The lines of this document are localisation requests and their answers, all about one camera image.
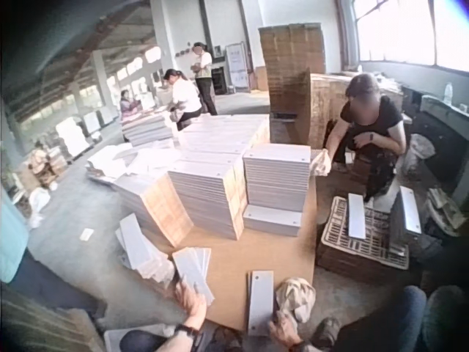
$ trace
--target concrete floor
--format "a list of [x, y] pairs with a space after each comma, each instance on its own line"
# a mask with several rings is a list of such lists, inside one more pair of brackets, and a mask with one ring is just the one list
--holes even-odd
[[[219, 114], [266, 114], [269, 100], [265, 93], [217, 97]], [[278, 134], [282, 125], [278, 125]], [[122, 142], [118, 123], [102, 131], [103, 142], [79, 158], [59, 180], [50, 203], [42, 211], [41, 226], [32, 230], [32, 254], [66, 281], [108, 303], [105, 326], [123, 329], [151, 323], [178, 323], [181, 309], [149, 288], [143, 279], [121, 266], [121, 249], [114, 231], [127, 214], [119, 195], [108, 186], [86, 178], [86, 159], [107, 144]], [[318, 180], [318, 222], [328, 217], [333, 182]], [[85, 228], [94, 230], [87, 242], [79, 237]], [[349, 323], [371, 312], [389, 295], [389, 287], [372, 287], [317, 268], [313, 286], [317, 300], [311, 320], [300, 327], [307, 337], [326, 316], [334, 315]], [[266, 351], [264, 348], [249, 348]]]

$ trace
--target knee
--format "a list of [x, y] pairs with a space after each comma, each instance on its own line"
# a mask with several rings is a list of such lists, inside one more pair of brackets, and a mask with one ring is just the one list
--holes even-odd
[[407, 286], [402, 293], [403, 299], [407, 303], [409, 309], [416, 309], [416, 311], [424, 311], [426, 306], [425, 292], [416, 286]]

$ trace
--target person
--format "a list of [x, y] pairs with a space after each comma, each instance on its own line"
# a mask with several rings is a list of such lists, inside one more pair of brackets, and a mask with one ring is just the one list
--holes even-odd
[[122, 121], [124, 121], [126, 117], [136, 113], [138, 104], [139, 102], [137, 100], [130, 99], [130, 94], [127, 89], [120, 92], [120, 112], [122, 114]]
[[357, 151], [355, 159], [369, 162], [367, 202], [379, 193], [384, 194], [391, 185], [397, 158], [406, 150], [404, 123], [397, 107], [389, 97], [380, 94], [376, 78], [368, 73], [355, 76], [345, 95], [349, 101], [325, 148], [329, 162], [345, 164], [345, 147]]
[[27, 249], [29, 231], [26, 220], [1, 190], [0, 279], [16, 292], [49, 308], [86, 311], [91, 318], [102, 318], [106, 303], [80, 291], [35, 260]]
[[202, 112], [199, 93], [193, 83], [189, 81], [181, 71], [171, 68], [166, 71], [164, 79], [173, 87], [173, 100], [171, 105], [183, 112], [177, 122], [177, 130], [181, 131], [185, 121], [200, 116]]
[[56, 176], [52, 169], [51, 157], [44, 151], [44, 146], [40, 141], [34, 145], [34, 150], [29, 157], [28, 168], [39, 181], [43, 188], [48, 188], [48, 180], [52, 176]]
[[202, 100], [211, 115], [218, 115], [210, 94], [212, 90], [212, 55], [207, 51], [207, 46], [200, 42], [193, 45], [192, 51], [198, 56], [197, 62], [191, 66], [191, 69], [196, 74], [196, 84]]
[[[181, 325], [183, 328], [176, 328], [169, 339], [145, 331], [131, 331], [122, 338], [121, 351], [189, 352], [207, 314], [207, 302], [184, 281], [177, 284], [176, 298], [188, 313]], [[384, 307], [341, 329], [336, 320], [326, 318], [314, 334], [313, 342], [301, 339], [291, 315], [282, 312], [277, 313], [276, 321], [269, 322], [270, 336], [294, 352], [321, 351], [318, 348], [329, 348], [333, 352], [411, 352], [418, 342], [425, 306], [425, 293], [408, 286]], [[238, 340], [232, 339], [230, 345], [212, 341], [206, 351], [242, 352], [243, 349]]]

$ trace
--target dark pants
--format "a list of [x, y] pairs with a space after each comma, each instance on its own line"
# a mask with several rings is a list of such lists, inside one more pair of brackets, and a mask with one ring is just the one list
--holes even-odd
[[332, 351], [413, 352], [425, 306], [425, 293], [408, 286], [383, 308], [343, 327]]
[[210, 115], [218, 115], [217, 110], [215, 109], [215, 104], [212, 100], [212, 95], [210, 94], [212, 89], [212, 79], [210, 77], [197, 78], [196, 83], [197, 88], [199, 88], [200, 95], [202, 96], [202, 100], [207, 106], [207, 110]]
[[48, 267], [24, 252], [18, 272], [8, 284], [13, 290], [48, 308], [83, 309], [92, 318], [102, 318], [106, 304], [58, 277]]
[[384, 150], [373, 144], [368, 144], [361, 149], [357, 149], [353, 138], [357, 135], [353, 128], [350, 128], [341, 140], [337, 152], [333, 158], [335, 162], [345, 164], [346, 148], [355, 151], [355, 160], [363, 158], [369, 160], [370, 171], [366, 182], [365, 202], [371, 197], [375, 197], [388, 192], [394, 179], [394, 169], [396, 167], [397, 156], [390, 150]]
[[180, 120], [177, 122], [177, 130], [178, 131], [183, 130], [185, 127], [183, 123], [184, 121], [190, 120], [193, 117], [199, 117], [201, 113], [202, 113], [202, 108], [194, 112], [185, 112], [184, 114], [182, 114]]

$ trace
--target white cloth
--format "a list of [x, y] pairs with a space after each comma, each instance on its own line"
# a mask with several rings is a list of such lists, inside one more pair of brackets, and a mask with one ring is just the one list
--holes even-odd
[[202, 108], [196, 86], [183, 78], [173, 84], [173, 103], [179, 104], [184, 112], [195, 112]]

